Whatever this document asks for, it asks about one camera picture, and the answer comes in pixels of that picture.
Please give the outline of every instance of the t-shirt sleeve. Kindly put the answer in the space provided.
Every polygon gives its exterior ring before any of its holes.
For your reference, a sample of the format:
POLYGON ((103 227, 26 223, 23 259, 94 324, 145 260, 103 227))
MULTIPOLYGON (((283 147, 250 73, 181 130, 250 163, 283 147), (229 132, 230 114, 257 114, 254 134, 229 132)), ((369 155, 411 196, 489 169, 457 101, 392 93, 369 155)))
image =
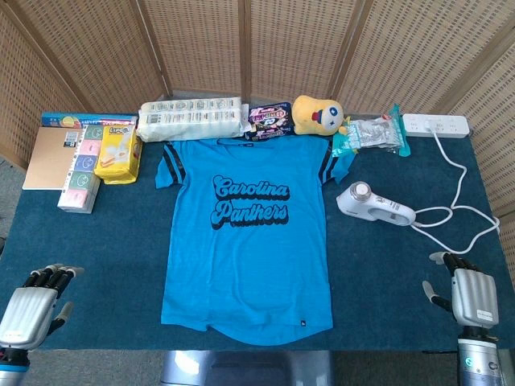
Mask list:
POLYGON ((347 175, 348 168, 354 160, 355 154, 348 154, 343 157, 332 157, 332 143, 327 139, 317 138, 316 159, 319 164, 318 176, 320 183, 324 184, 330 179, 340 183, 347 175))
POLYGON ((183 161, 179 156, 180 146, 175 148, 171 142, 165 143, 163 157, 158 165, 158 172, 155 175, 155 187, 169 187, 172 183, 182 184, 186 179, 186 170, 183 161))

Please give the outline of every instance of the woven room divider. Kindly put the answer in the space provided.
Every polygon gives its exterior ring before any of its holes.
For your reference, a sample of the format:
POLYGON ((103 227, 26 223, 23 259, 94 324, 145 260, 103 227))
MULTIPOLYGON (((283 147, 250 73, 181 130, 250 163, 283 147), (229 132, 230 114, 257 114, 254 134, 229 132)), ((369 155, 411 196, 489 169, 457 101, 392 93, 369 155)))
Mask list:
POLYGON ((174 90, 331 97, 348 113, 397 102, 468 118, 492 209, 507 216, 514 28, 513 0, 6 0, 0 153, 26 168, 43 110, 135 113, 174 90))

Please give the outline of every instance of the power cord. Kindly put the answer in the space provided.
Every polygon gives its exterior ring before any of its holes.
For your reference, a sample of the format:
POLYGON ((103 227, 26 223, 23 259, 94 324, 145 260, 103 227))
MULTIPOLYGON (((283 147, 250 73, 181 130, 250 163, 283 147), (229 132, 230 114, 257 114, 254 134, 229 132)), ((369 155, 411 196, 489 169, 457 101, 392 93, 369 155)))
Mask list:
POLYGON ((493 231, 494 229, 497 230, 497 233, 499 233, 499 219, 497 219, 496 217, 493 217, 493 219, 491 219, 490 217, 486 216, 482 211, 479 211, 477 210, 476 208, 474 207, 469 207, 468 205, 456 205, 456 202, 458 201, 458 198, 459 198, 459 193, 461 192, 461 183, 463 182, 464 180, 464 177, 465 175, 467 174, 467 168, 463 165, 460 165, 459 163, 456 163, 456 162, 453 162, 449 159, 449 157, 447 156, 447 154, 445 154, 445 151, 443 150, 442 148, 442 144, 440 143, 440 140, 438 139, 438 135, 436 135, 436 132, 435 132, 435 129, 433 127, 431 127, 431 124, 429 121, 426 121, 425 123, 425 126, 426 126, 426 129, 430 130, 431 133, 433 134, 433 137, 435 137, 435 140, 436 140, 436 144, 438 145, 438 148, 440 149, 440 152, 442 153, 442 156, 443 158, 449 163, 451 164, 452 166, 454 167, 457 167, 459 169, 461 169, 463 171, 463 173, 461 174, 461 176, 459 177, 459 180, 458 180, 458 188, 456 189, 456 195, 454 197, 454 199, 452 200, 452 203, 451 203, 451 206, 450 207, 426 207, 424 209, 420 209, 418 211, 415 211, 415 213, 423 213, 425 211, 446 211, 447 212, 447 217, 443 220, 440 220, 436 223, 433 223, 433 224, 423 224, 423 223, 419 223, 417 221, 413 222, 411 224, 411 227, 412 229, 414 229, 415 231, 419 232, 419 233, 422 233, 423 235, 429 237, 430 239, 432 239, 435 243, 437 243, 438 245, 440 245, 441 247, 444 247, 447 251, 451 252, 451 253, 454 253, 455 255, 463 255, 465 253, 468 253, 472 247, 474 246, 474 244, 476 243, 477 239, 479 239, 481 236, 483 236, 484 234, 488 233, 488 232, 491 232, 493 231), (445 224, 448 220, 451 219, 452 215, 454 214, 454 210, 455 209, 468 209, 469 211, 473 211, 475 213, 477 213, 478 215, 480 215, 481 217, 483 217, 484 219, 486 219, 488 222, 490 222, 492 224, 492 227, 490 228, 487 228, 485 230, 483 230, 482 232, 479 232, 471 241, 470 245, 468 246, 467 249, 464 249, 463 251, 455 251, 454 249, 452 248, 449 248, 447 247, 444 243, 442 243, 441 241, 437 240, 434 236, 432 236, 431 234, 429 234, 428 232, 425 232, 423 231, 421 228, 433 228, 433 227, 438 227, 439 225, 442 225, 442 224, 445 224))

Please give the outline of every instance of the wicker panel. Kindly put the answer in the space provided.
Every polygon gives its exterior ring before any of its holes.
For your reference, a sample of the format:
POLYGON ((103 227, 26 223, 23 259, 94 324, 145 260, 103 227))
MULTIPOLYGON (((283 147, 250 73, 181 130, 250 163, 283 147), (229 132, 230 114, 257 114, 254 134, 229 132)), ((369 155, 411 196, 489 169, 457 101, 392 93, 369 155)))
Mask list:
POLYGON ((44 110, 81 111, 0 11, 0 147, 20 166, 31 158, 44 110))
POLYGON ((135 112, 163 93, 129 1, 17 3, 96 112, 135 112))
POLYGON ((515 11, 513 0, 375 1, 339 100, 350 113, 435 106, 515 11))
POLYGON ((174 88, 241 91, 237 0, 144 0, 174 88))
POLYGON ((515 221, 501 226, 501 243, 506 255, 509 276, 512 277, 512 284, 515 287, 515 221))
POLYGON ((327 97, 355 0, 252 2, 252 94, 327 97))
POLYGON ((474 129, 474 150, 493 211, 515 211, 515 44, 451 114, 464 115, 474 129))

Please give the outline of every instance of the t-shirt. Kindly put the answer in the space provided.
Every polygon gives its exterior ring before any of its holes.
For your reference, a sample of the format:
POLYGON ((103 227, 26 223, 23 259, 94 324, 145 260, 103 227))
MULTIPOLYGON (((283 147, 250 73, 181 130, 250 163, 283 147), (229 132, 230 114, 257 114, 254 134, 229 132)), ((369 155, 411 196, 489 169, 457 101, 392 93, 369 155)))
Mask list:
POLYGON ((311 136, 165 144, 156 187, 181 188, 161 323, 259 345, 332 328, 322 184, 352 160, 311 136))

